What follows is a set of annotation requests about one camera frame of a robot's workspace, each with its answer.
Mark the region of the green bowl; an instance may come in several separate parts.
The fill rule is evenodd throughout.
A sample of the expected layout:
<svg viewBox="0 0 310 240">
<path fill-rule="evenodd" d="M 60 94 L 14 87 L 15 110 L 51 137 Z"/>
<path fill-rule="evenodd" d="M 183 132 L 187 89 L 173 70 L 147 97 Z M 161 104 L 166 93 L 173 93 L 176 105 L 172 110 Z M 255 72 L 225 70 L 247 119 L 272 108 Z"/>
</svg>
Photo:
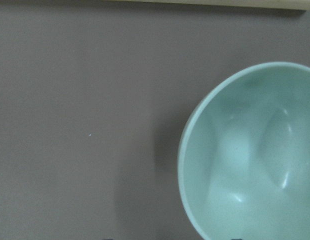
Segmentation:
<svg viewBox="0 0 310 240">
<path fill-rule="evenodd" d="M 310 67 L 267 62 L 222 81 L 185 125 L 177 175 L 204 240 L 310 240 Z"/>
</svg>

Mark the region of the wooden cutting board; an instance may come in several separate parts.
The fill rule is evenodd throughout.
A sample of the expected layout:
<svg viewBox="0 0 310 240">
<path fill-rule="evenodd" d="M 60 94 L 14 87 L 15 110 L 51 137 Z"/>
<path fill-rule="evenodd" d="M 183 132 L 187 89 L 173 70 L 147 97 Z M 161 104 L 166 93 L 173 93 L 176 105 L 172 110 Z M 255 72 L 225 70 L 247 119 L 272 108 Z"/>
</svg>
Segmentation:
<svg viewBox="0 0 310 240">
<path fill-rule="evenodd" d="M 310 0 L 123 0 L 122 2 L 310 10 Z"/>
</svg>

